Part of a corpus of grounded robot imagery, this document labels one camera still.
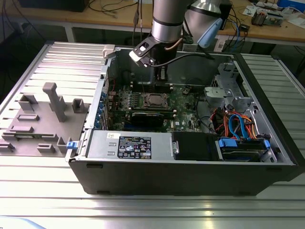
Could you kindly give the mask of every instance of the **power supply label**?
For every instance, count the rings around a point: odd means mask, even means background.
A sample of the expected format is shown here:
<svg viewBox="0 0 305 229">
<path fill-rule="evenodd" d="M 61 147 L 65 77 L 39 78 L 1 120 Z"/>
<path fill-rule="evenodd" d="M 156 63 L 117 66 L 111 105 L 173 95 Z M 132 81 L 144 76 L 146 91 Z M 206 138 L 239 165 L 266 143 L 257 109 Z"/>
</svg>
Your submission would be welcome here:
<svg viewBox="0 0 305 229">
<path fill-rule="evenodd" d="M 151 159 L 151 138 L 120 136 L 118 158 Z"/>
</svg>

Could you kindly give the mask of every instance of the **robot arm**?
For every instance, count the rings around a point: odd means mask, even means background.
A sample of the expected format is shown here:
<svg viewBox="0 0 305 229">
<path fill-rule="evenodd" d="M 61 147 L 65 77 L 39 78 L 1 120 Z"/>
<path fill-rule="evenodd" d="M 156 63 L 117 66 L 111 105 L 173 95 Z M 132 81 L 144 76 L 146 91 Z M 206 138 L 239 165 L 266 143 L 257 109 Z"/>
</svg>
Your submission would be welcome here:
<svg viewBox="0 0 305 229">
<path fill-rule="evenodd" d="M 190 0 L 156 0 L 152 34 L 130 52 L 130 57 L 145 67 L 172 60 L 182 40 L 183 26 L 201 47 L 209 46 L 222 23 L 220 1 L 197 0 L 191 4 Z"/>
</svg>

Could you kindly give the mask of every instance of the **motherboard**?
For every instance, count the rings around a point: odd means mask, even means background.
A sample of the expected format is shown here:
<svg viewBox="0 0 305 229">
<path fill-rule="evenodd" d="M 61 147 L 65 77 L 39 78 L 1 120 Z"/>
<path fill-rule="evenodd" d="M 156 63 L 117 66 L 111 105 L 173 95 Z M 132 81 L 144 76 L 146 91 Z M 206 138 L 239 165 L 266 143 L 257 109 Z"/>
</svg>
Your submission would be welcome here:
<svg viewBox="0 0 305 229">
<path fill-rule="evenodd" d="M 170 93 L 133 92 L 128 86 L 112 96 L 112 122 L 116 131 L 168 133 L 201 132 L 195 106 L 198 93 L 185 94 L 184 86 L 173 86 Z"/>
</svg>

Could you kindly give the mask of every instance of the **electronic circuit board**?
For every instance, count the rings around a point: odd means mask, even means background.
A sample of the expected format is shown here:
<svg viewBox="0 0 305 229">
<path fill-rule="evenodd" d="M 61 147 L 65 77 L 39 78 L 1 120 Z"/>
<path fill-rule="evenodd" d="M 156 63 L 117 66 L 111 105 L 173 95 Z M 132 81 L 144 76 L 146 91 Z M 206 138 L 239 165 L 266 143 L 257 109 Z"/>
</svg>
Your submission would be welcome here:
<svg viewBox="0 0 305 229">
<path fill-rule="evenodd" d="M 174 86 L 170 94 L 132 92 L 124 86 L 117 92 L 113 109 L 112 129 L 116 131 L 145 132 L 201 132 L 199 120 L 195 115 L 196 94 L 183 95 L 183 86 Z M 130 122 L 133 112 L 164 115 L 160 127 L 135 127 Z"/>
</svg>

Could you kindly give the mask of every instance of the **desk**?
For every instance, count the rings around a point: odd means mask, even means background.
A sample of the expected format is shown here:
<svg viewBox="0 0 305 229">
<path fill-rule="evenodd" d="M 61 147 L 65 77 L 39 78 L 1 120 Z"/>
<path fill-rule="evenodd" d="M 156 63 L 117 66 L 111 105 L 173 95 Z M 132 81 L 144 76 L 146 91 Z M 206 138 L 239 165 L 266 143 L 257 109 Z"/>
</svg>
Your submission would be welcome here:
<svg viewBox="0 0 305 229">
<path fill-rule="evenodd" d="M 237 18 L 240 19 L 242 24 L 250 26 L 248 36 L 245 39 L 247 42 L 305 46 L 305 29 L 302 29 L 287 21 L 284 21 L 281 27 L 267 25 L 254 26 L 251 24 L 252 17 L 242 14 L 244 8 L 251 5 L 251 3 L 247 0 L 232 0 L 232 2 Z M 234 28 L 230 22 L 227 22 L 225 29 L 219 31 L 218 35 L 216 36 L 218 42 L 215 49 L 219 49 L 218 46 L 220 46 L 220 49 L 222 49 L 224 42 L 231 39 L 234 34 Z"/>
<path fill-rule="evenodd" d="M 23 23 L 25 20 L 20 17 L 20 14 L 11 5 L 11 0 L 7 0 L 7 13 L 11 21 Z M 104 4 L 113 3 L 112 0 L 103 0 Z M 251 25 L 251 17 L 242 15 L 242 7 L 250 5 L 247 0 L 233 0 L 234 8 L 236 9 L 236 16 L 246 25 L 250 25 L 246 41 L 248 42 L 264 42 L 275 43 L 284 45 L 298 45 L 305 46 L 305 30 L 290 24 L 286 21 L 283 22 L 281 27 L 275 26 L 253 26 Z M 132 4 L 133 0 L 127 0 L 117 5 L 117 7 Z M 99 0 L 92 4 L 95 9 L 101 9 Z M 110 6 L 108 9 L 113 9 L 116 6 Z M 92 29 L 104 29 L 104 30 L 120 30 L 120 31 L 132 31 L 133 30 L 133 16 L 136 10 L 136 5 L 130 6 L 117 12 L 117 18 L 110 17 L 101 12 L 93 11 L 86 8 L 84 12 L 69 12 L 61 10 L 45 10 L 45 9 L 31 9 L 21 8 L 21 12 L 33 23 L 33 24 L 48 24 L 63 26 L 67 33 L 69 42 L 75 42 L 73 27 L 79 28 L 92 28 Z M 151 4 L 143 5 L 143 32 L 149 32 L 151 30 L 153 9 Z M 216 38 L 218 39 L 215 51 L 221 52 L 221 44 L 226 40 L 231 39 L 230 36 L 234 36 L 235 30 L 231 23 L 227 23 L 223 31 L 219 31 Z"/>
</svg>

